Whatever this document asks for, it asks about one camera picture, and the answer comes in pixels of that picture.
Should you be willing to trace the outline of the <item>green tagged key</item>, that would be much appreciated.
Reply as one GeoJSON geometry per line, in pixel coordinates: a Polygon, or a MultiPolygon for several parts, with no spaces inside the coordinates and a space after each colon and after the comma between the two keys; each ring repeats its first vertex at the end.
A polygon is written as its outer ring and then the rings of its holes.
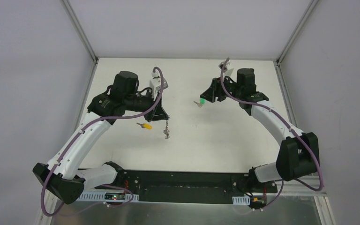
{"type": "Polygon", "coordinates": [[[203,107],[206,103],[206,100],[204,98],[200,98],[199,101],[194,101],[194,103],[199,107],[203,107]]]}

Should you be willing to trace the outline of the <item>silver keyring with clips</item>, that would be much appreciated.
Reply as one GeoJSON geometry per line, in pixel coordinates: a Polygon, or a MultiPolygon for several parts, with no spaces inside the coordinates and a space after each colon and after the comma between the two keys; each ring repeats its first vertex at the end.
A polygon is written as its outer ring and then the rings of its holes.
{"type": "Polygon", "coordinates": [[[165,139],[170,138],[170,130],[169,130],[169,119],[165,121],[165,128],[163,130],[163,133],[165,134],[165,139]]]}

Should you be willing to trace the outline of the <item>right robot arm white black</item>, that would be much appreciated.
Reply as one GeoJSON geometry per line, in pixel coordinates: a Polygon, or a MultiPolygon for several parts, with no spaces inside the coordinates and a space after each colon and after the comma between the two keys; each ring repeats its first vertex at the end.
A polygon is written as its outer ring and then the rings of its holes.
{"type": "Polygon", "coordinates": [[[275,162],[250,170],[252,176],[247,180],[248,188],[259,192],[268,181],[290,181],[317,172],[317,136],[293,126],[276,112],[269,98],[256,90],[254,69],[238,69],[235,81],[229,77],[229,73],[226,69],[223,77],[213,78],[209,88],[200,97],[211,103],[230,97],[238,99],[240,108],[259,121],[279,144],[275,162]]]}

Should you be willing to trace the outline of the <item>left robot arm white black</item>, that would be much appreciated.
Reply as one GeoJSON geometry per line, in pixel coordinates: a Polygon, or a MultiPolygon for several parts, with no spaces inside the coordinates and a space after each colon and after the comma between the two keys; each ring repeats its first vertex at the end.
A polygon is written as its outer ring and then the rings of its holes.
{"type": "Polygon", "coordinates": [[[150,84],[139,90],[138,75],[120,71],[106,90],[95,96],[87,107],[83,121],[62,149],[46,164],[37,163],[33,173],[43,186],[64,204],[75,202],[84,190],[109,185],[120,189],[124,177],[112,162],[79,170],[97,140],[116,121],[143,117],[147,122],[168,120],[162,107],[163,90],[168,88],[160,68],[154,67],[150,84]]]}

